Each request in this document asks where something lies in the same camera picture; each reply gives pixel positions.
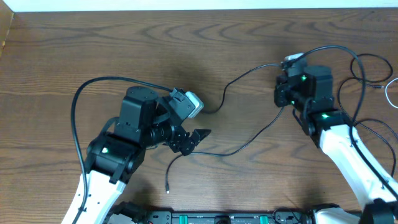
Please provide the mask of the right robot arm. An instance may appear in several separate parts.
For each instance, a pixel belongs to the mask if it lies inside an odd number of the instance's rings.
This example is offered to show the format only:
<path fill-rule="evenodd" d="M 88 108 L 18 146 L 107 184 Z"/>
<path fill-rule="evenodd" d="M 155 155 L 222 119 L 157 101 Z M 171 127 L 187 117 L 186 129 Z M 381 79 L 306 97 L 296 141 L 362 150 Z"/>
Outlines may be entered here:
<path fill-rule="evenodd" d="M 397 221 L 397 182 L 362 142 L 353 123 L 334 107 L 330 68 L 308 65 L 304 58 L 287 58 L 280 65 L 274 102 L 293 106 L 295 117 L 316 147 L 337 166 L 354 192 L 360 215 L 338 205 L 321 205 L 304 223 L 394 223 Z"/>

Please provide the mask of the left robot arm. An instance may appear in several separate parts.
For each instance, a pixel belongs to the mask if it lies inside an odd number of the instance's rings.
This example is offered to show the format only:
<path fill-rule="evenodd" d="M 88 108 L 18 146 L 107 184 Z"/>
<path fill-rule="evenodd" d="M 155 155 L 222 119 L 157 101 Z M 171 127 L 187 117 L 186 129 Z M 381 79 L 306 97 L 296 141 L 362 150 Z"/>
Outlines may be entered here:
<path fill-rule="evenodd" d="M 165 144 L 181 156 L 191 154 L 211 131 L 189 133 L 182 123 L 203 107 L 190 91 L 174 89 L 159 96 L 150 88 L 128 88 L 119 116 L 109 119 L 88 146 L 84 171 L 62 222 L 103 223 L 148 148 Z"/>

